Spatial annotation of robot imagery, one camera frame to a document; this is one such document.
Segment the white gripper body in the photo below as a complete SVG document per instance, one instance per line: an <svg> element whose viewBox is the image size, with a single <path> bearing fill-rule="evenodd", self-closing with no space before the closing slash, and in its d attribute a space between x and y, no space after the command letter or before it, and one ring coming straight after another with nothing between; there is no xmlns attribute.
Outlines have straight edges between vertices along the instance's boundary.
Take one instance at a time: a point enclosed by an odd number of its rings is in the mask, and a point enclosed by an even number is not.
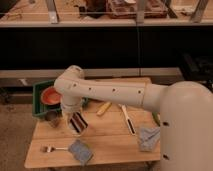
<svg viewBox="0 0 213 171"><path fill-rule="evenodd" d="M63 96L61 98L61 109L64 114L79 112L81 109L81 99L79 97Z"/></svg>

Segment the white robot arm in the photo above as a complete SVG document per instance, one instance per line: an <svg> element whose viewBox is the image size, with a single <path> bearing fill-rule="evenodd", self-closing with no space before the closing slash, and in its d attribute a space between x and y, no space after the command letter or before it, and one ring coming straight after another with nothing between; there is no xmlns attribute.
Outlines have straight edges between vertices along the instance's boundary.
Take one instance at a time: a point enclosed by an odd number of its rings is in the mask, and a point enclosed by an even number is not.
<svg viewBox="0 0 213 171"><path fill-rule="evenodd" d="M86 80L82 68L68 67L54 82L61 108L73 114L83 97L142 108L161 115L161 171L213 171L213 92L200 83Z"/></svg>

